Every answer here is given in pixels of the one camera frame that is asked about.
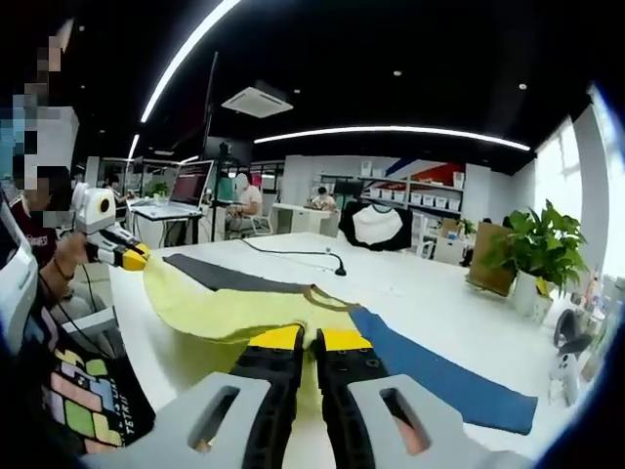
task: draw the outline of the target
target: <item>person sitting at desk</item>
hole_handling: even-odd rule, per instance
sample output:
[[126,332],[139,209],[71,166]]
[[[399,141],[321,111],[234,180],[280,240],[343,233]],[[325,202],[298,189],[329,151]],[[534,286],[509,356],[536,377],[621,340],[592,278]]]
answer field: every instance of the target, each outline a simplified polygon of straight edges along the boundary
[[226,229],[229,232],[245,232],[253,228],[253,220],[248,217],[263,215],[263,195],[261,191],[252,184],[252,175],[250,173],[237,174],[237,182],[242,182],[239,203],[232,205],[228,209],[226,216]]
[[122,195],[117,191],[119,187],[119,177],[116,174],[109,174],[104,178],[104,188],[109,189],[115,196],[115,205],[120,208],[126,200],[134,198],[135,195],[132,192],[128,192],[126,195]]
[[317,210],[325,210],[331,212],[336,209],[336,201],[328,193],[328,189],[324,186],[321,186],[317,190],[317,196],[311,202],[312,208],[316,208]]

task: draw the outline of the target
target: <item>green leaves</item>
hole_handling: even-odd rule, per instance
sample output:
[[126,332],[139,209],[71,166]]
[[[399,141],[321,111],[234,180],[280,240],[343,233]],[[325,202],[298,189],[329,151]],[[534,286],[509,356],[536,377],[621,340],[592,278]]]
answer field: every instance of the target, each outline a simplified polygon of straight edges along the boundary
[[588,270],[579,254],[586,238],[579,221],[561,215],[551,201],[540,216],[515,211],[510,215],[513,233],[493,240],[483,261],[492,268],[508,267],[554,283],[562,292],[568,282],[578,284],[578,272]]

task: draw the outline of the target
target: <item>person's hand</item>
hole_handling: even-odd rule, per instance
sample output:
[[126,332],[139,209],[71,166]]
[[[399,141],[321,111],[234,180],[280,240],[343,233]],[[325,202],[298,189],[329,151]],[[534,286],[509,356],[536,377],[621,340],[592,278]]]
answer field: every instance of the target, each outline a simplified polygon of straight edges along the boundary
[[87,237],[82,233],[72,233],[57,243],[55,259],[66,277],[71,277],[76,266],[87,264]]

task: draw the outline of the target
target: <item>led light strip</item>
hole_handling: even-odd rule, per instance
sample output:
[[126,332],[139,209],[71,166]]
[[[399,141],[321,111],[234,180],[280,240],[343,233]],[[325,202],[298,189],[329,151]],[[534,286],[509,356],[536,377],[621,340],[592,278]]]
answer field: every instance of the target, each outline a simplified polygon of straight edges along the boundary
[[401,125],[376,125],[366,127],[336,127],[333,129],[319,129],[319,130],[307,130],[305,132],[295,132],[294,134],[275,135],[273,137],[265,137],[264,139],[257,139],[255,144],[265,144],[267,142],[276,142],[279,140],[297,139],[300,137],[312,137],[314,135],[329,135],[329,134],[349,134],[355,132],[408,132],[415,134],[433,134],[433,135],[447,135],[450,137],[462,137],[465,139],[480,140],[482,142],[489,142],[491,144],[503,145],[505,147],[511,147],[513,149],[520,149],[522,151],[529,151],[530,148],[527,145],[517,144],[508,140],[498,139],[496,137],[489,137],[487,135],[474,134],[473,132],[461,132],[459,130],[447,130],[437,129],[433,127],[410,127]]
[[165,87],[167,87],[167,84],[172,79],[172,76],[174,76],[174,73],[176,73],[176,70],[181,63],[185,61],[188,54],[193,50],[202,37],[204,37],[204,35],[239,2],[240,0],[224,0],[204,19],[203,22],[199,24],[191,36],[188,37],[185,44],[183,44],[183,47],[180,48],[176,56],[174,56],[174,59],[165,69],[163,76],[161,76],[160,80],[158,80],[158,84],[147,102],[146,110],[144,110],[144,114],[141,116],[141,121],[143,123],[147,122],[154,106],[156,106],[158,99],[163,94]]
[[130,146],[130,151],[128,151],[128,161],[133,159],[133,153],[135,152],[135,148],[137,147],[137,142],[139,141],[139,134],[135,134],[133,138],[133,143]]

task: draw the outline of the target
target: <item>bracelet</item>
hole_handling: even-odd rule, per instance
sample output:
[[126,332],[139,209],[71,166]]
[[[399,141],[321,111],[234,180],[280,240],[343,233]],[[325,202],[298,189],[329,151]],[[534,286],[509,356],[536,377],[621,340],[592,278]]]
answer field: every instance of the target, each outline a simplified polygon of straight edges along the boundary
[[68,277],[63,273],[63,271],[61,270],[61,266],[59,265],[59,261],[57,261],[57,256],[52,256],[52,262],[55,264],[55,267],[59,271],[59,274],[61,274],[61,277],[63,277],[65,281],[70,281],[74,278],[74,274]]

